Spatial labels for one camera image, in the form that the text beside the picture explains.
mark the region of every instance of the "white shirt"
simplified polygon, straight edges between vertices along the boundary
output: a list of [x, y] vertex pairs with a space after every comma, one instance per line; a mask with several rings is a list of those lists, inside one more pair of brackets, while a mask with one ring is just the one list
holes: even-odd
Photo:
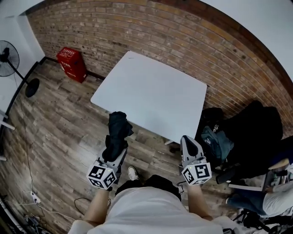
[[277, 216], [293, 206], [293, 181], [273, 187], [263, 202], [263, 210], [270, 217]]
[[69, 234], [222, 234], [222, 227], [242, 233], [227, 217], [213, 222], [189, 213], [172, 193], [153, 188], [130, 188], [113, 201], [104, 224], [77, 220]]

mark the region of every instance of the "black pants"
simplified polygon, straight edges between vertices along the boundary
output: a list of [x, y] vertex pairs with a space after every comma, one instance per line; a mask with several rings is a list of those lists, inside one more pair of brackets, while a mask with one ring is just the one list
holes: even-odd
[[121, 191], [128, 188], [140, 188], [140, 187], [154, 187], [162, 189], [174, 194], [181, 201], [181, 195], [179, 194], [179, 189], [175, 187], [170, 180], [167, 180], [159, 175], [153, 175], [151, 178], [147, 179], [144, 185], [139, 180], [127, 181], [125, 184], [121, 185], [115, 195]]

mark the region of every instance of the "brick wall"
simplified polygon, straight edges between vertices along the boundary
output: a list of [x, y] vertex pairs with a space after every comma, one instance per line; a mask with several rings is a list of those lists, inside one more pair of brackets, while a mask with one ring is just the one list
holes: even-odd
[[75, 48], [89, 71], [106, 76], [128, 50], [141, 53], [208, 84], [205, 107], [221, 107], [227, 117], [253, 99], [275, 106], [284, 136], [292, 135], [292, 82], [270, 51], [200, 1], [160, 2], [47, 0], [27, 16], [48, 57]]

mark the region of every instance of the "power strip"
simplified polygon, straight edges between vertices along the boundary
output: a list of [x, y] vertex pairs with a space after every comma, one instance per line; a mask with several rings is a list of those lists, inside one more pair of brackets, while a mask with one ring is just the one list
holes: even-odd
[[41, 199], [33, 192], [33, 191], [31, 191], [31, 196], [32, 196], [32, 198], [33, 198], [33, 202], [35, 203], [35, 204], [39, 204], [39, 203], [41, 203]]

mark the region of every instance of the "jeans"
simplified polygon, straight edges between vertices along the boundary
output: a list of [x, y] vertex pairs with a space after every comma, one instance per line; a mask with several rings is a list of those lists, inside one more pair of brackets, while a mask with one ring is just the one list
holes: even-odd
[[181, 195], [179, 194], [179, 188], [175, 187], [170, 180], [167, 180], [159, 175], [153, 175], [143, 185], [140, 180], [127, 181], [125, 184], [121, 185], [115, 195], [122, 192], [128, 188], [140, 188], [140, 187], [154, 187], [162, 189], [174, 194], [181, 201]]
[[228, 205], [248, 209], [252, 212], [256, 212], [258, 215], [266, 215], [262, 208], [266, 195], [265, 193], [244, 189], [236, 189], [235, 193], [236, 194], [228, 199]]

